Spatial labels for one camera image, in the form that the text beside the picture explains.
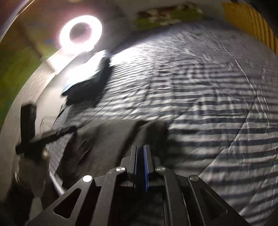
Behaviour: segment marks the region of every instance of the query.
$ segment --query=yellow striped panel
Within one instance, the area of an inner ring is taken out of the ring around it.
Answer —
[[[260,13],[245,4],[222,4],[228,22],[261,40],[278,55],[278,39]]]

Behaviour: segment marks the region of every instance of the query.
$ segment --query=blue and white striped fabric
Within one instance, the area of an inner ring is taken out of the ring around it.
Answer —
[[[251,225],[278,200],[278,57],[228,24],[147,32],[111,59],[97,105],[67,107],[55,128],[97,119],[166,120],[164,165],[199,175]],[[55,172],[68,136],[50,145]]]

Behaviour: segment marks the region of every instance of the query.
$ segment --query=white wall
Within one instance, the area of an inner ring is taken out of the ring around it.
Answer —
[[[136,18],[136,13],[144,9],[154,7],[171,6],[184,2],[194,2],[200,9],[204,10],[205,14],[217,19],[225,20],[225,14],[222,7],[222,2],[230,2],[230,0],[115,0],[122,8],[127,17],[131,20]]]

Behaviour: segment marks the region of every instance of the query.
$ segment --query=screw head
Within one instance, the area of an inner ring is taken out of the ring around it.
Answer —
[[[157,172],[164,172],[165,171],[165,167],[164,166],[159,166],[156,168]]]
[[[83,177],[84,182],[90,182],[92,179],[93,179],[93,177],[91,175],[86,175]]]
[[[192,180],[192,181],[198,181],[198,180],[199,180],[199,177],[198,177],[197,175],[191,175],[191,176],[189,177],[189,179]]]
[[[118,166],[118,167],[116,168],[116,171],[119,172],[119,173],[124,172],[124,171],[125,171],[125,167],[123,167],[123,166]]]

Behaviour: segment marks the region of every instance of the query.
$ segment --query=green wall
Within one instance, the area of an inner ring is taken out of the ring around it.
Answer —
[[[13,24],[0,43],[0,130],[18,92],[41,64]]]

